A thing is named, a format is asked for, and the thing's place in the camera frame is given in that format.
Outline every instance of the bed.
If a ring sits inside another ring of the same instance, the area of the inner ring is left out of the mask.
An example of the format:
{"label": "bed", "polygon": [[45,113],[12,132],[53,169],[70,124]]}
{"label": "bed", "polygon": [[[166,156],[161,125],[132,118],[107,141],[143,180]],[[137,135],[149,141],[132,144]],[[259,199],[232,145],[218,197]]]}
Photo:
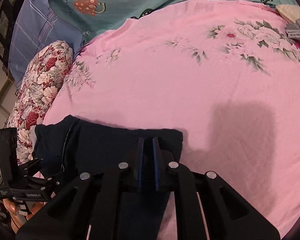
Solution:
{"label": "bed", "polygon": [[[216,170],[283,239],[300,239],[300,45],[284,38],[285,24],[264,5],[221,0],[188,0],[128,19],[83,48],[43,124],[71,114],[181,130],[182,163]],[[159,239],[175,239],[170,205]]]}

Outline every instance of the human hand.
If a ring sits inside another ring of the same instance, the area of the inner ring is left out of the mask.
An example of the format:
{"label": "human hand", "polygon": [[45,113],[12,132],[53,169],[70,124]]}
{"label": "human hand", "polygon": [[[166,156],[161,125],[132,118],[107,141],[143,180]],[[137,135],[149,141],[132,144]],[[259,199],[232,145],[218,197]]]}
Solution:
{"label": "human hand", "polygon": [[[19,228],[22,227],[23,222],[20,221],[20,218],[17,215],[17,203],[13,202],[12,200],[6,198],[3,200],[3,204],[5,206],[5,208],[9,211],[11,218],[12,218],[12,222],[11,222],[11,227],[12,230],[17,233]],[[43,203],[41,202],[36,202],[34,204],[34,206],[30,209],[30,212],[32,214],[27,215],[26,219],[29,220],[30,218],[32,218],[34,216],[34,214],[36,214],[42,207],[44,206]]]}

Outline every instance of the silver rivet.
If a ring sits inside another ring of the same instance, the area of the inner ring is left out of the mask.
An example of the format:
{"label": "silver rivet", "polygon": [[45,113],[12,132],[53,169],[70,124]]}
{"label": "silver rivet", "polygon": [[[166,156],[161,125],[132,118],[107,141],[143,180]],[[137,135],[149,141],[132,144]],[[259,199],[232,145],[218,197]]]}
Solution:
{"label": "silver rivet", "polygon": [[179,163],[177,163],[177,162],[169,162],[168,165],[172,169],[175,169],[175,168],[179,167]]}
{"label": "silver rivet", "polygon": [[209,179],[215,179],[217,177],[217,174],[214,171],[208,171],[207,172],[207,177]]}
{"label": "silver rivet", "polygon": [[120,169],[126,169],[129,167],[129,164],[125,163],[125,162],[122,162],[122,163],[119,163],[118,167]]}
{"label": "silver rivet", "polygon": [[82,179],[82,180],[89,179],[89,178],[90,178],[90,174],[87,172],[80,174],[80,179]]}

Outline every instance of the floral pillow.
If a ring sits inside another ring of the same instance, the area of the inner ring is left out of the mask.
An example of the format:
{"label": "floral pillow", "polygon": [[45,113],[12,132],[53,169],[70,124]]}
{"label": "floral pillow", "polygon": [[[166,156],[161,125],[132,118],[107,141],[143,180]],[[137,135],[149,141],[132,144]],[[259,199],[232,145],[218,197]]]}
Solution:
{"label": "floral pillow", "polygon": [[73,59],[64,41],[55,41],[29,63],[7,127],[18,131],[17,158],[22,164],[31,159],[31,131],[42,124],[46,112],[62,87]]}

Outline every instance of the pink bed sheet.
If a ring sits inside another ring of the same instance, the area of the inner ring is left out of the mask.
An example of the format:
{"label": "pink bed sheet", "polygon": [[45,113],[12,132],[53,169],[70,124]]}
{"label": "pink bed sheet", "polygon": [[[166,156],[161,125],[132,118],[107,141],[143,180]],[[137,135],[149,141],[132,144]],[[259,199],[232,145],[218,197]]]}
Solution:
{"label": "pink bed sheet", "polygon": [[[246,1],[189,0],[127,19],[77,57],[44,124],[71,114],[178,129],[181,163],[216,171],[279,230],[300,216],[300,45]],[[176,239],[169,202],[159,239]]]}

